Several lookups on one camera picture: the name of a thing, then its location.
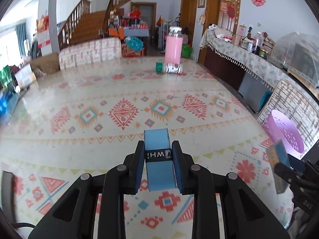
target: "green cap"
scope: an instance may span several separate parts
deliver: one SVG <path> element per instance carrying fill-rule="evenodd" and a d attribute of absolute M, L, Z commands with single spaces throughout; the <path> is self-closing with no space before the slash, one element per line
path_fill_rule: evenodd
<path fill-rule="evenodd" d="M 163 63 L 157 62 L 157 63 L 156 63 L 155 71 L 156 71 L 156 72 L 163 72 Z"/>

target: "pink bottle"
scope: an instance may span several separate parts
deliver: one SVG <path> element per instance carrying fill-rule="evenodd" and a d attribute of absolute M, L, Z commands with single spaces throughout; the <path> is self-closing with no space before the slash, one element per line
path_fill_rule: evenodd
<path fill-rule="evenodd" d="M 170 27 L 169 34 L 166 37 L 165 63 L 181 63 L 181 47 L 183 44 L 183 34 L 181 27 Z"/>

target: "patterned sofa cover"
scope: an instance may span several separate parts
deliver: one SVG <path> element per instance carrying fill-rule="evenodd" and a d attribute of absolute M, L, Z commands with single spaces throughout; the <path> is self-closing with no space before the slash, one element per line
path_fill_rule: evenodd
<path fill-rule="evenodd" d="M 121 41 L 117 37 L 97 39 L 60 51 L 60 69 L 121 58 Z"/>

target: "curtain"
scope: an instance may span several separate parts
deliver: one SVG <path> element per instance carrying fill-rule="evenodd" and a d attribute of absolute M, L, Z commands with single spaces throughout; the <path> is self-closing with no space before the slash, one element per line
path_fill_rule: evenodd
<path fill-rule="evenodd" d="M 22 23 L 22 24 L 17 25 L 16 32 L 17 32 L 17 36 L 18 36 L 19 50 L 20 50 L 20 54 L 22 57 L 22 56 L 26 55 L 26 53 L 24 51 L 24 45 L 23 45 L 23 41 L 25 41 L 27 39 L 27 37 L 26 37 L 26 24 Z"/>

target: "white cap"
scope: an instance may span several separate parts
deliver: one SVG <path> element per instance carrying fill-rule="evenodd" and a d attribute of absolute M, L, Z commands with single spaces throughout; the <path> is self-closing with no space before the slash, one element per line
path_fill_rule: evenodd
<path fill-rule="evenodd" d="M 175 27 L 175 26 L 171 26 L 170 28 L 169 28 L 169 31 L 173 31 L 173 32 L 179 32 L 179 31 L 181 31 L 182 30 L 182 28 L 181 27 Z"/>
<path fill-rule="evenodd" d="M 252 40 L 248 39 L 248 38 L 245 38 L 245 41 L 249 42 L 249 43 L 253 43 Z"/>

